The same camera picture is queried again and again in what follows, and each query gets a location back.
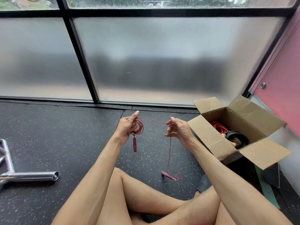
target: glass panel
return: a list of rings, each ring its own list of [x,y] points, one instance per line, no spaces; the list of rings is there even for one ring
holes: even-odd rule
[[[0,31],[0,96],[92,99],[63,19],[0,19]]]
[[[0,11],[47,9],[58,9],[56,0],[0,0]]]
[[[287,7],[296,0],[67,0],[71,8]]]
[[[77,18],[100,100],[192,104],[242,93],[283,18]]]

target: pink jump rope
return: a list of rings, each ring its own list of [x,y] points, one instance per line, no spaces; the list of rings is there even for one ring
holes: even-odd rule
[[[153,119],[150,119],[150,118],[147,118],[147,117],[137,117],[135,119],[135,121],[137,122],[137,124],[139,125],[139,128],[137,130],[137,132],[131,132],[131,134],[133,135],[133,151],[134,152],[137,152],[137,142],[136,142],[136,137],[135,135],[141,135],[144,131],[144,125],[141,121],[140,118],[146,118],[146,119],[149,119],[151,121],[155,121],[155,122],[159,122],[159,123],[167,123],[168,121],[156,121],[156,120],[153,120]],[[167,168],[167,173],[166,172],[161,172],[161,174],[169,179],[171,179],[172,181],[178,181],[182,178],[182,176],[179,176],[179,175],[170,175],[169,174],[169,165],[170,165],[170,159],[171,159],[171,137],[170,137],[170,151],[169,151],[169,162],[168,162],[168,168]]]

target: black metal frame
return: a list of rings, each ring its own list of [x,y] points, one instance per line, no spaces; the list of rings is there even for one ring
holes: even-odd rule
[[[300,4],[297,0],[294,6],[286,8],[172,8],[172,9],[70,9],[66,0],[57,0],[58,10],[22,10],[22,11],[0,11],[0,18],[40,18],[40,17],[60,17],[63,18],[66,29],[73,44],[80,67],[88,85],[94,103],[102,103],[99,100],[97,91],[89,71],[86,58],[78,37],[73,19],[77,17],[286,17],[286,21],[282,25],[274,41],[269,47],[259,64],[256,72],[247,85],[243,96],[249,96],[249,88],[254,82],[256,76],[260,72],[268,56],[275,47],[277,41],[281,37],[288,25],[291,17],[295,13]],[[48,99],[48,98],[27,98],[27,97],[9,97],[0,96],[0,99],[18,99],[18,100],[37,100],[37,101],[72,101],[64,99]],[[152,103],[126,103],[126,102],[103,102],[114,104],[136,104],[157,106],[159,104]],[[163,106],[174,106],[171,104],[161,104]]]

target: open cardboard box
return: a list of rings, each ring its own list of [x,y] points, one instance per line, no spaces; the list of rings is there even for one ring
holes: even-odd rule
[[[268,139],[268,136],[286,122],[249,99],[239,95],[227,107],[216,97],[193,103],[200,115],[188,121],[189,126],[211,153],[224,164],[245,156],[264,170],[292,153]],[[241,132],[248,137],[250,144],[236,150],[210,124],[212,121],[222,123],[228,130]]]

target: box flap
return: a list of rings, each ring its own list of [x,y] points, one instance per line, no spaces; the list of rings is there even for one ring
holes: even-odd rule
[[[237,151],[202,115],[189,120],[188,124],[219,160]]]
[[[239,152],[263,170],[292,154],[291,151],[268,138],[250,144]]]
[[[261,108],[249,99],[238,95],[229,105],[232,111],[250,123],[265,136],[270,136],[286,124],[279,117]]]
[[[201,114],[225,107],[216,97],[197,100],[194,101],[193,104],[197,107]]]

